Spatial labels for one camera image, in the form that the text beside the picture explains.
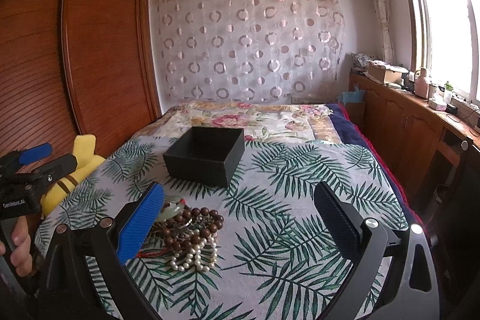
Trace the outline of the person's left hand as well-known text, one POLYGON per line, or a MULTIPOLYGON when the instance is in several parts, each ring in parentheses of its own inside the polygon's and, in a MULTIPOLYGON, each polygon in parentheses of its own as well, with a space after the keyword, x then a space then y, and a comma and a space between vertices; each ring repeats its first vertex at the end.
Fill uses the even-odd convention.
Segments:
POLYGON ((20 216, 10 235, 15 246, 10 255, 10 261, 19 277, 27 276, 32 272, 31 237, 28 227, 27 218, 20 216))

